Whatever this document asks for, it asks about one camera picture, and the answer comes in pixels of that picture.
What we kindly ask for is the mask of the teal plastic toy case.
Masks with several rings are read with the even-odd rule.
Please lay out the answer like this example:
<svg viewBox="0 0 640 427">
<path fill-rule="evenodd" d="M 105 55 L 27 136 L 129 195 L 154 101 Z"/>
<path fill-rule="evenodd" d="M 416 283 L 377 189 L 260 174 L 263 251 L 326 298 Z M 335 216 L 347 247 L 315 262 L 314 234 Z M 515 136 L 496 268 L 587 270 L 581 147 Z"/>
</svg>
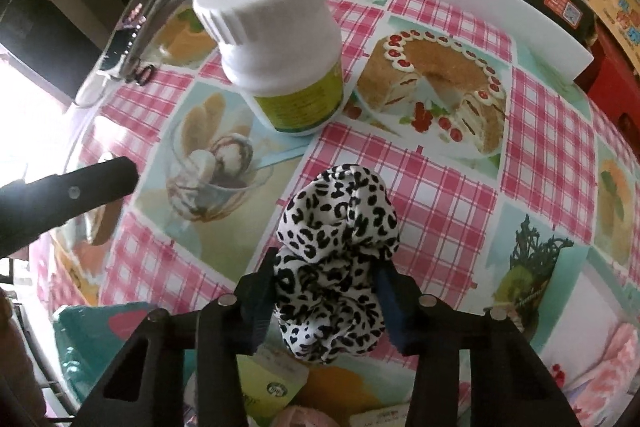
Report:
<svg viewBox="0 0 640 427">
<path fill-rule="evenodd" d="M 58 363 L 67 387 L 84 401 L 152 303 L 89 307 L 62 306 L 52 317 Z"/>
</svg>

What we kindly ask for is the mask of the checkered food print tablecloth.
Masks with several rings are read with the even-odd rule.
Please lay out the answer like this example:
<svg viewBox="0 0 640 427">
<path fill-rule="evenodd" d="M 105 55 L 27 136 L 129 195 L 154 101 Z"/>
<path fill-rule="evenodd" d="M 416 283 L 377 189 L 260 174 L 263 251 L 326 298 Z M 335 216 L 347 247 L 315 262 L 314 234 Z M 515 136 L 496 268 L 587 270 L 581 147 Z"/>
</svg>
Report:
<svg viewBox="0 0 640 427">
<path fill-rule="evenodd" d="M 639 165 L 576 86 L 526 46 L 436 0 L 328 0 L 341 27 L 343 115 L 319 135 L 266 129 L 224 77 L 188 6 L 144 87 L 90 98 L 68 168 L 134 160 L 140 184 L 99 244 L 102 210 L 54 234 L 49 303 L 204 306 L 277 242 L 291 196 L 322 170 L 359 164 L 396 208 L 397 268 L 448 305 L 507 306 L 586 426 L 611 426 L 639 386 Z"/>
</svg>

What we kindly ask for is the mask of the smartphone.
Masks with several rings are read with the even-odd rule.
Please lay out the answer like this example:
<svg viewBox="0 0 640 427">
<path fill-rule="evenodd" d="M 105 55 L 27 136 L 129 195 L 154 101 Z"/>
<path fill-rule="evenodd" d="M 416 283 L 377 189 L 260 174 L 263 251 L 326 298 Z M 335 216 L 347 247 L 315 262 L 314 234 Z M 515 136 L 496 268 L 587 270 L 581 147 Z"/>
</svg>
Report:
<svg viewBox="0 0 640 427">
<path fill-rule="evenodd" d="M 167 0 L 130 0 L 102 54 L 98 71 L 127 78 L 139 62 L 153 18 Z"/>
</svg>

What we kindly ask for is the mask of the white pill bottle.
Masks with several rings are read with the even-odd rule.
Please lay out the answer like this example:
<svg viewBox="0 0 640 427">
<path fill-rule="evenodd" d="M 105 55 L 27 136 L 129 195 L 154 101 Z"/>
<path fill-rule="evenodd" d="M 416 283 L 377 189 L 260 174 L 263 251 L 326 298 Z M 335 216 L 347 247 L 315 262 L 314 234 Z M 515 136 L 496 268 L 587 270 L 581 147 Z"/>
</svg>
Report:
<svg viewBox="0 0 640 427">
<path fill-rule="evenodd" d="M 266 127 L 311 134 L 341 108 L 342 35 L 326 0 L 193 0 L 193 9 Z"/>
</svg>

